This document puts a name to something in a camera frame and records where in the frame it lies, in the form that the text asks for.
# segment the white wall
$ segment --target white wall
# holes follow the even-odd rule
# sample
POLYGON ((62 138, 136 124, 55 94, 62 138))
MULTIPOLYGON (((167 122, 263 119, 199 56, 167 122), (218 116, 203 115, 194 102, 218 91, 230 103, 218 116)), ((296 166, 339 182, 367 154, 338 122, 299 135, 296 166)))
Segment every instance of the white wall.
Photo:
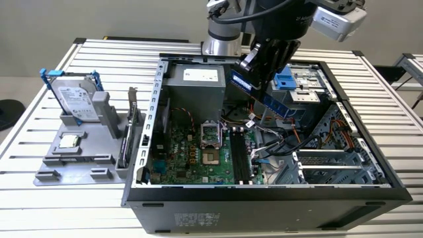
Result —
MULTIPOLYGON (((207 0, 0 0, 0 75, 36 76, 59 63, 76 37, 106 35, 188 39, 207 34, 207 0)), ((306 35, 303 48, 362 50, 392 64, 403 52, 423 54, 423 0, 367 0, 356 35, 335 43, 306 35)))

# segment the aluminum slotted table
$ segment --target aluminum slotted table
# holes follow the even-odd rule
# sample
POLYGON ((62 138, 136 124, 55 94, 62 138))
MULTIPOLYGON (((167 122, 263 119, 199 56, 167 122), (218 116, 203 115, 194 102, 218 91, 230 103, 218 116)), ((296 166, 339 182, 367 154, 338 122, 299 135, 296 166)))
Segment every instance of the aluminum slotted table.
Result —
MULTIPOLYGON (((118 111, 128 110, 127 91, 138 87, 147 110, 159 53, 199 54, 200 45, 87 40, 74 44, 56 69, 102 74, 118 111)), ((423 237, 423 122, 366 57, 351 51, 302 49, 294 60, 326 61, 414 201, 348 232, 195 234, 202 237, 423 237)), ((123 184, 36 187, 42 158, 60 127, 60 107, 46 87, 0 146, 1 237, 142 237, 131 209, 120 208, 123 184)))

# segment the white label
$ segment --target white label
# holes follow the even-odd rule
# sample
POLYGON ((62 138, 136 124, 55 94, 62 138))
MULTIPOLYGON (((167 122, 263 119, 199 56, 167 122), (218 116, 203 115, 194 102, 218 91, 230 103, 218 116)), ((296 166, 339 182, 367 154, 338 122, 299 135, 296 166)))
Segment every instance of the white label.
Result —
POLYGON ((244 82, 244 80, 242 80, 238 76, 234 75, 234 80, 243 85, 244 88, 247 88, 251 91, 251 85, 248 83, 244 82))
POLYGON ((59 92, 74 117, 82 121, 99 120, 90 95, 83 88, 59 87, 59 92))
POLYGON ((184 80, 218 82, 219 81, 218 70, 188 68, 184 70, 184 80))
POLYGON ((220 213, 175 213, 175 223, 179 227, 218 226, 220 213))
POLYGON ((250 127, 252 127, 254 124, 255 124, 255 122, 251 120, 247 122, 246 126, 250 128, 250 127))
POLYGON ((299 84, 308 84, 307 80, 302 80, 302 79, 298 80, 298 83, 299 84))
POLYGON ((254 113, 251 113, 251 114, 248 115, 248 118, 250 118, 250 119, 254 119, 254 118, 256 118, 256 115, 255 115, 254 113))

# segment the power supply label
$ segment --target power supply label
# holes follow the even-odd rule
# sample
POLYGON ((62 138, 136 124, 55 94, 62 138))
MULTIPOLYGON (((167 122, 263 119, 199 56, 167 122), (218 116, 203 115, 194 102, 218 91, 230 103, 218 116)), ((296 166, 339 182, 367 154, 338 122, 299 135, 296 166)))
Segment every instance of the power supply label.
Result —
POLYGON ((79 87, 59 87, 63 102, 72 116, 82 121, 99 120, 87 91, 79 87))
POLYGON ((220 213, 175 213, 175 222, 179 227, 218 226, 220 213))
POLYGON ((184 70, 186 81, 219 82, 216 69, 188 68, 184 70))

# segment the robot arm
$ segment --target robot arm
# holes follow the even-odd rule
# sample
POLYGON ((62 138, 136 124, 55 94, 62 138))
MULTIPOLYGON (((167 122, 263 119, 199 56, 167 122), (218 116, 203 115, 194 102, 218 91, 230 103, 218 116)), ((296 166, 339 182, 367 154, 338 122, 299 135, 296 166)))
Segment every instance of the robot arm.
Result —
POLYGON ((210 0, 210 37, 204 55, 240 56, 236 71, 263 90, 291 59, 298 39, 314 27, 342 42, 366 18, 364 0, 210 0), (242 55, 240 33, 254 33, 242 55))

